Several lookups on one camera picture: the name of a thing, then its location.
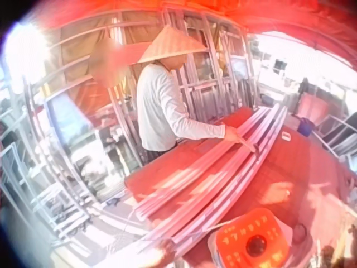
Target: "conical hat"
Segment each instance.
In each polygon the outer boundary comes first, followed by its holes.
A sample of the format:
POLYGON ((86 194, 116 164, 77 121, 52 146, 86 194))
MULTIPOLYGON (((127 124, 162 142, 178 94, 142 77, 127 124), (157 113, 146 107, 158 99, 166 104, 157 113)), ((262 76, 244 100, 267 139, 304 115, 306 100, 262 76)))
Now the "conical hat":
POLYGON ((203 52, 206 50, 207 48, 194 38, 167 25, 152 41, 138 62, 144 63, 177 55, 203 52))

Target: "hand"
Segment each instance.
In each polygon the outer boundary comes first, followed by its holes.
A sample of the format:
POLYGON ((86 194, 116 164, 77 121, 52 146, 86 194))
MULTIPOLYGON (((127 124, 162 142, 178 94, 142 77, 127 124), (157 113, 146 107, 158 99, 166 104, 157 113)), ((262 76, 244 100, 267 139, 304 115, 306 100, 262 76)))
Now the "hand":
POLYGON ((242 136, 238 134, 237 129, 235 127, 225 126, 224 140, 241 143, 242 145, 250 149, 251 152, 255 152, 254 145, 242 138, 242 136))
POLYGON ((142 268, 164 268, 175 259, 174 242, 163 240, 153 251, 150 251, 148 260, 142 268))

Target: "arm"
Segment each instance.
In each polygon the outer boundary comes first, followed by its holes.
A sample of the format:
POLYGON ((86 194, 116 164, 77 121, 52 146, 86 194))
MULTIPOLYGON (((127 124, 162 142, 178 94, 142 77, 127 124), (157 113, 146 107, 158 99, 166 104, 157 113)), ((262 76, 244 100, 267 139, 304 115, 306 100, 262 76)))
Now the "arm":
POLYGON ((166 74, 158 77, 157 94, 166 120, 177 137, 191 140, 224 138, 224 125, 214 126, 189 117, 176 84, 166 74))

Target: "white long-sleeve shirt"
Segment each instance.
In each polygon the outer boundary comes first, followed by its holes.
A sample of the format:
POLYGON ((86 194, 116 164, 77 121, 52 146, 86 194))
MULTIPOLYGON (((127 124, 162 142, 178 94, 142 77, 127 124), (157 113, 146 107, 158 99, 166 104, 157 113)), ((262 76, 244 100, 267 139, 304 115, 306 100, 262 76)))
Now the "white long-sleeve shirt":
POLYGON ((163 66, 147 65, 137 86, 139 134, 150 151, 167 151, 176 137, 199 140, 224 138, 225 127, 192 120, 180 96, 179 86, 163 66))

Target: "blue bucket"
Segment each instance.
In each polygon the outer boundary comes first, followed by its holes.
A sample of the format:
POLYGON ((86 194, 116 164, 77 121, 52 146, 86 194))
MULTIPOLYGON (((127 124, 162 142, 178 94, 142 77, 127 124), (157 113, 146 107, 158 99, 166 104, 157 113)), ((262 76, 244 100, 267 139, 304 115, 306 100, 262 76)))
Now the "blue bucket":
POLYGON ((299 127, 297 128, 297 132, 299 132, 301 135, 304 135, 305 137, 308 137, 310 136, 314 128, 315 124, 312 123, 309 119, 301 118, 299 127))

